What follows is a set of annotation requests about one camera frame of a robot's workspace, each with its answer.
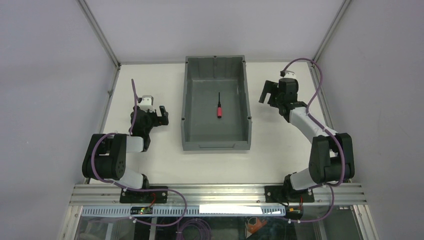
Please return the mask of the red handled screwdriver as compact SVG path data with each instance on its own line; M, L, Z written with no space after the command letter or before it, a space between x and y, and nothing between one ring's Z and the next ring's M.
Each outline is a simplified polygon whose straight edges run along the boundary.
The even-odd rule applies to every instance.
M217 103L217 112L216 112L217 118L222 118L222 105L221 105L221 93L218 93L218 103Z

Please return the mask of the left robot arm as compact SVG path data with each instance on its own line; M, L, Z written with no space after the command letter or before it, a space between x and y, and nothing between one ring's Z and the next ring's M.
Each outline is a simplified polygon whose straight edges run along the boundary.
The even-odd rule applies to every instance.
M153 128L167 126L169 113L165 106L156 110L136 107L130 114L131 126L126 133L97 133L91 136L82 163L82 174L86 178L115 184L125 190L148 190L150 183L145 174L127 167L127 154L147 152Z

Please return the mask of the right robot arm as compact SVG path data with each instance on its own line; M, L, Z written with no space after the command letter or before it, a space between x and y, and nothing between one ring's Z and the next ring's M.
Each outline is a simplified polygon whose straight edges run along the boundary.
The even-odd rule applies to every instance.
M332 183L337 185L355 175L352 137L338 133L315 119L308 105L298 100L299 83L293 77L278 82L266 80L259 102L269 96L268 105L298 128L311 144L308 167L287 175L281 195L289 200L306 194L313 187Z

